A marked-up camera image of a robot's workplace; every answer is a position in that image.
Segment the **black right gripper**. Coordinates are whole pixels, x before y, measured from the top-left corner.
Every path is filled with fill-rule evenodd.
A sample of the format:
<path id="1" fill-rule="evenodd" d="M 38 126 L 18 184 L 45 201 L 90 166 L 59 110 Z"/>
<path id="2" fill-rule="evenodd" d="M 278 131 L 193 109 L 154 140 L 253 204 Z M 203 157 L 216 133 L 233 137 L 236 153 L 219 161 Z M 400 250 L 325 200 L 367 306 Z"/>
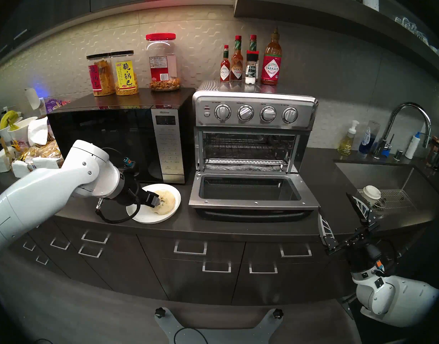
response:
<path id="1" fill-rule="evenodd" d="M 362 226 L 339 242 L 323 214 L 319 213 L 318 232 L 327 255 L 343 252 L 351 273 L 364 273 L 375 266 L 382 254 L 372 243 L 372 233 L 380 226 L 379 215 L 365 203 L 362 197 L 357 198 L 350 193 L 346 193 L 346 196 Z"/>

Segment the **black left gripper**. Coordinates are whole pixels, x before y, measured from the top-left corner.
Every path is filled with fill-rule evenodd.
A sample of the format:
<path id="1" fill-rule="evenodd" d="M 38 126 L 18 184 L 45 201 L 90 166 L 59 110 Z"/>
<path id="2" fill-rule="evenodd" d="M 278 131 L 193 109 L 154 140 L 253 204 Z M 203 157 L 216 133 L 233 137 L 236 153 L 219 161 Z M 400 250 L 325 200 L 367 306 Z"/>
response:
<path id="1" fill-rule="evenodd" d="M 137 200 L 140 201 L 140 204 L 151 208 L 155 208 L 160 204 L 159 195 L 143 190 L 134 175 L 120 174 L 118 186 L 113 192 L 113 201 L 122 206 L 130 206 L 137 204 Z"/>

